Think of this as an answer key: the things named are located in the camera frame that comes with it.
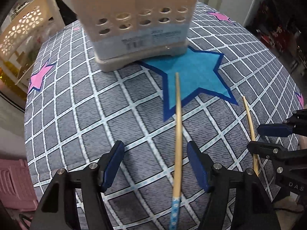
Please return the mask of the chopstick with blue end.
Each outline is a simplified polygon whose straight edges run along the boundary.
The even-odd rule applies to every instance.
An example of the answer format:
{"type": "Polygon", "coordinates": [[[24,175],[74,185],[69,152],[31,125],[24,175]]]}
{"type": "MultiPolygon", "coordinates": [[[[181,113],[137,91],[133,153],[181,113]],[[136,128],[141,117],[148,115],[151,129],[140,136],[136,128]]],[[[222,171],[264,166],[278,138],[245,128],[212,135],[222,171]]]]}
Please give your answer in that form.
{"type": "Polygon", "coordinates": [[[180,204],[181,204],[183,130],[182,130],[182,105],[181,105],[181,88],[180,88],[179,73],[175,73],[175,88],[176,88],[175,156],[174,156],[172,207],[170,214],[169,229],[177,229],[177,224],[180,214],[180,204]]]}

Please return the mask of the grey checkered tablecloth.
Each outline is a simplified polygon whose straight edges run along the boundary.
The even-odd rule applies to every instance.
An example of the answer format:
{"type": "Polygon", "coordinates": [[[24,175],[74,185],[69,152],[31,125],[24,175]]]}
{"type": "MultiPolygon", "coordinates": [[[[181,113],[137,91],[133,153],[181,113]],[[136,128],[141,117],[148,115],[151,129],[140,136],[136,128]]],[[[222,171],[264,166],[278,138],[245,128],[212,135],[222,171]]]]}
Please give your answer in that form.
{"type": "MultiPolygon", "coordinates": [[[[239,23],[219,21],[196,5],[188,32],[196,49],[223,53],[219,74],[236,99],[199,94],[182,109],[183,140],[235,171],[252,167],[246,146],[254,126],[282,122],[301,109],[300,90],[270,51],[239,23]]],[[[60,168],[83,169],[117,141],[126,145],[115,180],[102,196],[115,229],[167,229],[175,145],[174,118],[164,120],[162,78],[138,64],[104,73],[79,22],[42,44],[33,68],[43,73],[28,93],[26,155],[34,191],[46,191],[60,168]]]]}

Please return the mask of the pink plastic stool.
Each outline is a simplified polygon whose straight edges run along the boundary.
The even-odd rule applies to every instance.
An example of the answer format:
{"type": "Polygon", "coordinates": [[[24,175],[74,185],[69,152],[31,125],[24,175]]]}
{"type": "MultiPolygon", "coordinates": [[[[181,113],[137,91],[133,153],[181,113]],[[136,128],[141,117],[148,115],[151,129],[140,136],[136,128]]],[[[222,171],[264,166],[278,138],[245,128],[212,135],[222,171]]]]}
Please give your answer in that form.
{"type": "Polygon", "coordinates": [[[19,215],[33,218],[38,204],[26,160],[1,159],[1,209],[19,229],[26,229],[19,215]]]}

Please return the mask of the beige plastic utensil holder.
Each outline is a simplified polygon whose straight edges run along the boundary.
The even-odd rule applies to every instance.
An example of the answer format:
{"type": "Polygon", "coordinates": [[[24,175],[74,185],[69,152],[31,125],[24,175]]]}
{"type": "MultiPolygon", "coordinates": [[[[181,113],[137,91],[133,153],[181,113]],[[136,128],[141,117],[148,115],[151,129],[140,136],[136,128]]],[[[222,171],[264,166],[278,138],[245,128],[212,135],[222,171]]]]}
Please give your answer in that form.
{"type": "Polygon", "coordinates": [[[69,0],[103,72],[187,51],[197,0],[69,0]]]}

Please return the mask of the beige flower-cutout storage rack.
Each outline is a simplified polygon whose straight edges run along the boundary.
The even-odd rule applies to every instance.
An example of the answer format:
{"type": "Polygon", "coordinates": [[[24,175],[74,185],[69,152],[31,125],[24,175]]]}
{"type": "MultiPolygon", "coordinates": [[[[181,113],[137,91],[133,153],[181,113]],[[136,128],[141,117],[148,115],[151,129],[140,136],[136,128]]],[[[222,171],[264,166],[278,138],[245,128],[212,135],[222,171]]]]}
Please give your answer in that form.
{"type": "Polygon", "coordinates": [[[1,34],[1,68],[16,86],[28,90],[29,71],[26,67],[27,54],[30,52],[29,40],[43,28],[51,25],[50,33],[55,34],[65,27],[56,0],[33,0],[17,14],[1,34]],[[15,55],[20,68],[18,75],[5,65],[15,55]]]}

